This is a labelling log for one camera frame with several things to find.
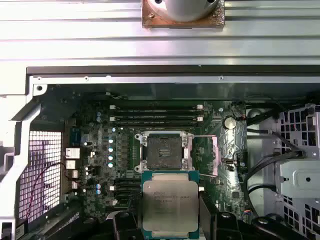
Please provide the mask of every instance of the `motherboard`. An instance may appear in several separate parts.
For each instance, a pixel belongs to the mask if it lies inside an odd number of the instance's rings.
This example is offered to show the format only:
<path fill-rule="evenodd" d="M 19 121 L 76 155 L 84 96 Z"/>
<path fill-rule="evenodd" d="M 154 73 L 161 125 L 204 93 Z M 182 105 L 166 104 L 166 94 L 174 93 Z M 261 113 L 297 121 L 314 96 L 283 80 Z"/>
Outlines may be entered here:
<path fill-rule="evenodd" d="M 81 148 L 73 188 L 84 213 L 103 221 L 137 207 L 142 173 L 198 171 L 220 211 L 241 218 L 247 168 L 246 109 L 232 101 L 86 100 L 73 116 L 69 144 Z"/>

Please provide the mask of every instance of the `red wire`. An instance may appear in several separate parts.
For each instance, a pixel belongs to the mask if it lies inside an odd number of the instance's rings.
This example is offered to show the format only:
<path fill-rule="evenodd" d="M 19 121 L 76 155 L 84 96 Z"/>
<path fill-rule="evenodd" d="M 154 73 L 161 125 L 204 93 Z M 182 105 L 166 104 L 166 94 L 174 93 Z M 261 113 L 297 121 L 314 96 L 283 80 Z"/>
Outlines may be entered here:
<path fill-rule="evenodd" d="M 26 218 L 27 218 L 27 219 L 29 218 L 30 213 L 31 213 L 31 206 L 32 206 L 32 203 L 33 203 L 33 201 L 34 201 L 35 189 L 36 189 L 36 185 L 37 185 L 37 182 L 38 182 L 39 178 L 40 178 L 49 168 L 51 168 L 51 167 L 53 167 L 53 166 L 56 166 L 56 165 L 62 165 L 62 166 L 64 166 L 64 172 L 63 172 L 63 174 L 64 174 L 64 176 L 65 176 L 68 180 L 70 180 L 70 178 L 69 178 L 69 177 L 67 176 L 67 174 L 66 174 L 66 169 L 67 169 L 67 167 L 66 167 L 66 165 L 65 165 L 63 162 L 56 162 L 56 163 L 51 164 L 50 166 L 47 166 L 47 167 L 37 176 L 37 178 L 34 180 L 34 184 L 33 184 L 33 187 L 32 187 L 32 190 L 31 190 L 31 195 L 30 195 L 30 204 L 29 204 L 29 207 L 28 207 L 28 212 L 27 212 L 27 214 L 26 214 Z"/>

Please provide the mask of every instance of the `green circuit board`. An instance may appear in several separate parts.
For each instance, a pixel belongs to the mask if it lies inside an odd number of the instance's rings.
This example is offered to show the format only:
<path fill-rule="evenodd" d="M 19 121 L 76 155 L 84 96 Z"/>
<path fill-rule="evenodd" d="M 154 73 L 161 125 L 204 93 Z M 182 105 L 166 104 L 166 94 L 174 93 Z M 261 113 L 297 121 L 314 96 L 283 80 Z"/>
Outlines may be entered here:
<path fill-rule="evenodd" d="M 210 137 L 192 141 L 192 165 L 204 174 L 200 175 L 199 184 L 210 193 L 218 209 L 240 218 L 246 208 L 241 184 L 248 170 L 245 112 L 244 103 L 231 101 L 109 99 L 83 102 L 75 117 L 81 132 L 80 145 L 91 143 L 81 156 L 84 213 L 102 221 L 110 212 L 131 208 L 141 193 L 141 174 L 135 171 L 141 160 L 141 145 L 135 135 L 151 130 L 179 130 L 193 135 L 218 136 L 222 159 L 218 177 L 210 177 L 215 157 Z M 228 117 L 237 120 L 234 129 L 224 127 Z M 95 167 L 98 171 L 86 175 L 86 167 Z M 113 190 L 117 184 L 120 191 Z"/>

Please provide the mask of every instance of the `cpu socket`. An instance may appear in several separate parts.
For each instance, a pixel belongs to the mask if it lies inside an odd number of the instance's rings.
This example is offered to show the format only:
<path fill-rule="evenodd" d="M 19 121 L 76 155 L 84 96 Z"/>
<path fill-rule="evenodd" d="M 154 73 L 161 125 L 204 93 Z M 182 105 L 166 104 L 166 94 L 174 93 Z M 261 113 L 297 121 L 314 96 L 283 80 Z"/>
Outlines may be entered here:
<path fill-rule="evenodd" d="M 185 131 L 144 131 L 134 137 L 140 141 L 138 173 L 147 170 L 192 171 L 192 134 Z"/>

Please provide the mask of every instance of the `screw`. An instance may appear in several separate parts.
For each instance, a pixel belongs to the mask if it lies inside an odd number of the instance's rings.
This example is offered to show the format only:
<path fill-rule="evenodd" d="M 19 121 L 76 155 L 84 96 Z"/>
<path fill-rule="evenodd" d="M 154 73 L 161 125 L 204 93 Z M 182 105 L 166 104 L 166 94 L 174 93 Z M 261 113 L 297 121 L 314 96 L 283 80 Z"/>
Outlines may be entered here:
<path fill-rule="evenodd" d="M 223 213 L 221 214 L 221 216 L 222 216 L 223 218 L 225 218 L 225 219 L 228 219 L 228 218 L 231 217 L 230 213 L 228 213 L 228 212 L 223 212 Z"/>
<path fill-rule="evenodd" d="M 259 222 L 260 224 L 268 224 L 268 223 L 269 223 L 268 220 L 266 220 L 266 219 L 264 219 L 264 218 L 259 218 L 259 219 L 258 219 L 258 222 Z"/>

